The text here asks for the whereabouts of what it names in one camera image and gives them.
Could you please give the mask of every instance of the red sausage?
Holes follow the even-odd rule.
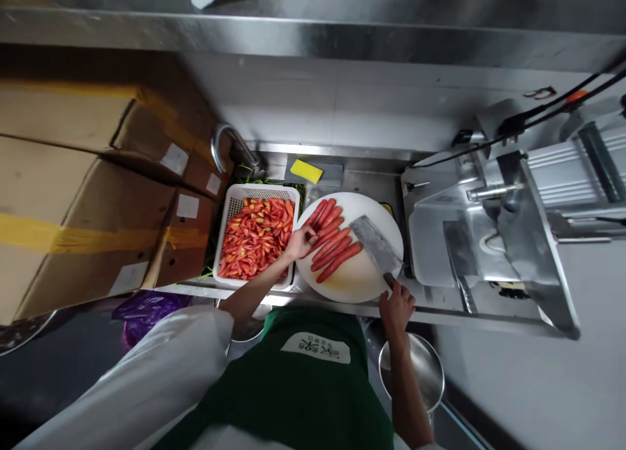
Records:
[[[343,222],[344,222],[344,218],[343,217],[339,217],[333,223],[331,223],[330,225],[327,225],[326,228],[322,228],[320,231],[318,231],[318,236],[324,236],[325,234],[333,231],[335,228],[339,228],[339,226]]]
[[[321,222],[321,227],[328,227],[328,225],[330,225],[334,220],[337,219],[337,217],[339,217],[341,215],[341,211],[343,209],[341,207],[335,207],[333,209],[333,211],[330,213],[330,215],[328,217],[326,217],[326,220],[323,220]]]
[[[318,276],[316,282],[321,284],[324,280],[328,279],[332,273],[334,273],[339,266],[341,266],[344,262],[350,259],[352,256],[356,256],[363,249],[363,245],[360,243],[354,243],[350,245],[347,249],[343,250],[341,253],[337,255],[335,259],[330,263],[330,265],[324,269],[321,274]]]
[[[322,246],[324,243],[326,243],[328,240],[330,240],[332,237],[334,237],[337,233],[339,233],[339,230],[335,228],[334,231],[332,231],[330,233],[327,233],[324,237],[318,239],[318,242],[308,251],[308,253],[305,256],[303,256],[300,259],[306,258],[309,254],[314,252],[317,248]]]
[[[348,236],[349,233],[350,229],[344,228],[341,232],[335,235],[328,243],[326,243],[325,246],[323,246],[319,251],[317,251],[317,253],[315,253],[315,256],[313,256],[313,262],[317,262],[317,260],[321,259],[324,254],[328,253],[337,243],[342,240],[342,238]]]
[[[323,201],[321,201],[318,206],[315,208],[315,210],[313,211],[313,213],[311,214],[311,216],[307,219],[307,221],[303,224],[303,226],[310,226],[313,227],[313,224],[315,223],[315,221],[318,219],[320,213],[324,210],[324,207],[326,207],[326,199],[324,199]]]
[[[343,238],[343,240],[341,240],[337,244],[336,248],[332,249],[326,256],[322,256],[320,260],[318,260],[316,263],[313,264],[313,266],[311,266],[311,271],[313,272],[319,271],[322,267],[327,265],[329,262],[335,259],[339,254],[341,254],[348,247],[350,243],[352,243],[352,240],[350,238],[348,237]]]
[[[324,212],[321,213],[320,217],[318,218],[318,223],[316,223],[316,226],[313,230],[318,231],[321,228],[321,223],[326,220],[326,218],[331,214],[331,212],[335,208],[336,203],[336,199],[328,199],[328,204],[326,204],[326,207],[324,207]]]

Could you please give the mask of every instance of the stainless steel counter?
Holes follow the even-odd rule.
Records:
[[[623,0],[0,0],[0,42],[597,71]]]
[[[394,151],[386,149],[358,149],[356,147],[315,147],[291,144],[263,143],[256,146],[257,152],[267,164],[268,176],[282,180],[286,171],[288,154],[297,154],[310,162],[339,163],[344,167],[340,188],[307,186],[305,206],[320,196],[338,191],[357,191],[379,202],[388,203],[406,240],[406,223],[400,174],[404,168],[426,156],[424,153]],[[482,282],[472,289],[474,301],[480,314],[466,314],[460,295],[454,288],[428,288],[415,280],[408,269],[408,247],[405,247],[405,268],[398,280],[405,284],[416,299],[413,322],[444,325],[467,325],[497,331],[513,331],[535,335],[558,335],[540,317],[537,305],[529,299],[500,297],[496,289]],[[214,281],[212,278],[197,278],[176,285],[160,288],[164,292],[184,293],[203,297],[225,299],[233,288]],[[318,305],[330,310],[379,316],[375,301],[357,305],[330,301],[316,293],[295,270],[293,287],[286,292],[272,290],[263,303],[284,306],[292,302]]]

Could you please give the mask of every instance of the white plastic basket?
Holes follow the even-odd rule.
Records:
[[[248,282],[247,280],[218,276],[220,271],[220,259],[222,258],[222,244],[224,243],[224,234],[226,233],[226,224],[237,212],[241,210],[243,207],[243,200],[245,198],[267,199],[271,197],[293,201],[293,229],[295,229],[299,216],[298,212],[300,210],[300,193],[297,189],[278,185],[255,184],[232,185],[228,188],[226,191],[226,198],[224,200],[222,222],[220,223],[220,237],[217,241],[217,251],[215,252],[215,261],[213,262],[213,277],[215,280],[238,287]],[[280,279],[276,284],[274,284],[272,289],[285,290],[291,287],[292,280],[293,263],[289,264],[287,277]]]

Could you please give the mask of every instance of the purple plastic bag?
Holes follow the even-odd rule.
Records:
[[[122,345],[130,351],[159,320],[185,308],[191,302],[189,295],[142,290],[113,310],[114,320],[124,320]]]

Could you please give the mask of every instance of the green apron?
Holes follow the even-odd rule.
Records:
[[[261,342],[232,361],[153,449],[188,449],[212,425],[296,450],[393,448],[359,322],[317,308],[272,311]]]

